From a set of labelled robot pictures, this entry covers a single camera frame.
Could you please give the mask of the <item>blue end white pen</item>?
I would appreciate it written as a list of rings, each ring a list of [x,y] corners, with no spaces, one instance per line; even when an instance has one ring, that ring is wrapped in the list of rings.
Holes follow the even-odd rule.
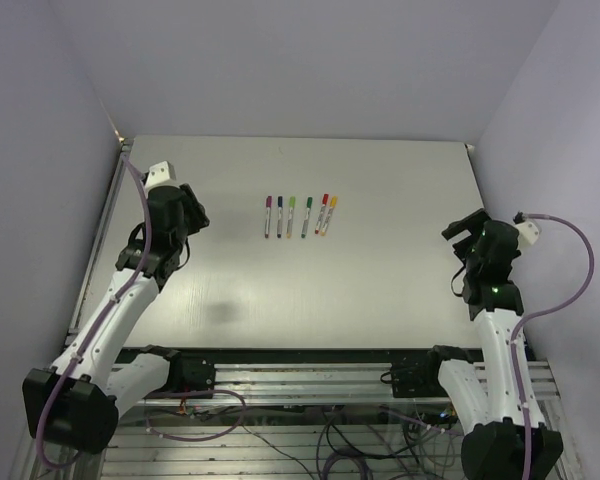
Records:
[[[282,238],[283,210],[284,210],[284,203],[283,203],[282,209],[278,208],[278,206],[277,206],[276,238],[278,238],[278,239]]]

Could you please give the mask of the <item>yellow end white pen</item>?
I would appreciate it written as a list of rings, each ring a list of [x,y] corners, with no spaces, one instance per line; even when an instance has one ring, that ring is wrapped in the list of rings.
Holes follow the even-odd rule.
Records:
[[[327,233],[327,231],[328,231],[328,228],[329,228],[329,225],[330,225],[330,222],[331,222],[331,219],[332,219],[335,207],[331,208],[330,207],[330,203],[329,203],[329,209],[327,211],[327,214],[325,216],[325,219],[324,219],[324,222],[323,222],[323,225],[322,225],[322,229],[320,231],[320,235],[321,236],[325,236],[326,233]]]

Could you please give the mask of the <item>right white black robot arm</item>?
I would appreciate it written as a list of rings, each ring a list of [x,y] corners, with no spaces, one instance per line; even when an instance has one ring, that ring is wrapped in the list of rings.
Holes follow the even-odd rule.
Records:
[[[520,326],[521,293],[510,280],[521,255],[522,230],[479,209],[449,224],[442,236],[454,243],[462,267],[458,292],[481,345],[486,380],[480,382],[459,347],[437,346],[435,362],[420,373],[430,394],[447,393],[463,430],[461,464],[468,479],[545,479],[564,444],[548,428],[533,391]]]

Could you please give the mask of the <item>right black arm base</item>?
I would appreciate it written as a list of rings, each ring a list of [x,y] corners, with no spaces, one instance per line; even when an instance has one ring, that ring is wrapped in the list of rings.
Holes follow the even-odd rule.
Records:
[[[389,370],[380,375],[380,382],[391,387],[394,398],[442,398],[446,397],[446,391],[438,381],[438,372],[443,361],[474,363],[482,359],[480,350],[435,345],[392,362]]]

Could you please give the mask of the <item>purple end white pen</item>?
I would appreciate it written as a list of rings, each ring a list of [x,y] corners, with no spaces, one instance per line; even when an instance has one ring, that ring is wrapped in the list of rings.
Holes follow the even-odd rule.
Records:
[[[270,237],[271,209],[272,209],[272,206],[270,208],[266,207],[266,200],[265,200],[265,222],[264,222],[264,238],[265,239],[268,239]]]

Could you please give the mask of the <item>red end white pen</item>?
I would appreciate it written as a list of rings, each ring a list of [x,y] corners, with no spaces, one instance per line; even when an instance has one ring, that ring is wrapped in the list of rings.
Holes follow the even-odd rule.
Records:
[[[319,214],[317,217],[317,221],[316,221],[316,225],[315,225],[315,230],[314,233],[316,235],[318,235],[321,231],[322,225],[323,225],[323,221],[324,221],[324,217],[326,214],[326,210],[327,210],[327,204],[323,205],[322,204],[322,200],[321,200],[321,205],[320,205],[320,210],[319,210]]]

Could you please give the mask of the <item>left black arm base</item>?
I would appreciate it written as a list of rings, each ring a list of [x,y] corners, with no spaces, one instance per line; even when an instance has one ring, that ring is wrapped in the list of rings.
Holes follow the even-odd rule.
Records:
[[[185,392],[200,392],[203,399],[213,396],[216,369],[209,360],[193,353],[156,345],[148,345],[140,352],[158,356],[168,363],[165,383],[153,390],[148,395],[149,398],[166,398],[170,394]]]

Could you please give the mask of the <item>dark green end white pen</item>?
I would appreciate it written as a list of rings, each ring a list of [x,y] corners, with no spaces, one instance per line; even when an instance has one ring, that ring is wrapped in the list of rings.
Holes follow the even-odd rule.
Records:
[[[308,233],[311,211],[312,211],[312,206],[311,206],[311,208],[306,208],[306,205],[305,205],[304,219],[303,219],[303,224],[302,224],[302,229],[301,229],[301,238],[302,239],[305,239],[307,236],[307,233]]]

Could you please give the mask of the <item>light green end white pen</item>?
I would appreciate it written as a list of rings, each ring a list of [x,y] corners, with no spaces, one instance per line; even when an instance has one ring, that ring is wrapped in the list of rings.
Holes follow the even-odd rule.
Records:
[[[286,223],[286,238],[290,239],[293,233],[293,222],[294,222],[294,212],[295,208],[290,208],[288,203],[288,212],[287,212],[287,223]]]

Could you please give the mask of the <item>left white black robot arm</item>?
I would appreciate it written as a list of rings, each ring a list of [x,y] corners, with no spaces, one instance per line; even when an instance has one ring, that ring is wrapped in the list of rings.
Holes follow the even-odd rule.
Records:
[[[143,349],[138,362],[112,369],[144,311],[190,257],[189,238],[208,227],[204,206],[187,184],[149,190],[149,220],[131,232],[99,310],[71,345],[44,369],[31,370],[22,390],[30,435],[46,443],[96,454],[119,419],[145,395],[172,397],[183,387],[177,354]]]

